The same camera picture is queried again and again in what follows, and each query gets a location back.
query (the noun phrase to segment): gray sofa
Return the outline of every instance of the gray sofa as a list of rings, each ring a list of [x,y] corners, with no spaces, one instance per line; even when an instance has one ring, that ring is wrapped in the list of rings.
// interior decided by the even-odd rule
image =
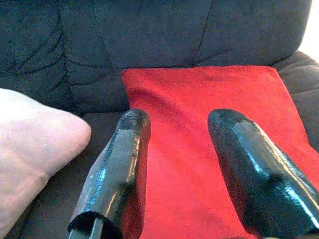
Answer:
[[[319,66],[296,52],[311,0],[13,0],[0,3],[0,88],[82,117],[87,148],[8,238],[61,239],[91,165],[129,108],[127,68],[269,65],[319,152]]]

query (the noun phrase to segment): black object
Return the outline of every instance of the black object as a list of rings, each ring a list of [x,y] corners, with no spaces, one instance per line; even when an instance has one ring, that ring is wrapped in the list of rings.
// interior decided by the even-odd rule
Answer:
[[[218,109],[210,113],[208,128],[248,233],[281,239],[319,233],[317,190],[256,123],[234,110]]]
[[[150,133],[145,112],[129,110],[121,117],[86,178],[68,227],[69,239],[141,235]]]

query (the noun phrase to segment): white pillow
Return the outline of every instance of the white pillow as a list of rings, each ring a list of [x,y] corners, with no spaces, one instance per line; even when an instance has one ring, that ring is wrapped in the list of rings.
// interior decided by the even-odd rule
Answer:
[[[0,238],[90,137],[81,118],[0,89]]]

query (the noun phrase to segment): fabric upholstery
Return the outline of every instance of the fabric upholstery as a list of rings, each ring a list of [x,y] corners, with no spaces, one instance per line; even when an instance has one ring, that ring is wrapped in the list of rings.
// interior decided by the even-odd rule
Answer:
[[[0,89],[0,238],[44,188],[49,178],[88,144],[81,118]]]
[[[123,81],[130,107],[145,111],[152,122],[141,239],[255,238],[238,220],[208,133],[207,118],[215,109],[233,109],[255,121],[319,189],[319,154],[276,69],[129,69]]]
[[[304,123],[312,147],[319,152],[319,65],[302,52],[273,65],[283,79]]]
[[[124,112],[86,114],[91,141],[84,151],[56,173],[33,201],[20,239],[64,239],[85,178]]]
[[[118,70],[269,65],[298,48],[311,0],[0,3],[0,88],[77,115],[128,109]]]

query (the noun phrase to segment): red towel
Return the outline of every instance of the red towel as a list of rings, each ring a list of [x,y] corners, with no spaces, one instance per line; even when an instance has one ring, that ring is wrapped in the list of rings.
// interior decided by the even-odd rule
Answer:
[[[217,108],[242,112],[319,188],[319,155],[277,71],[263,66],[129,69],[130,107],[152,121],[142,239],[254,238],[239,222],[207,129]]]

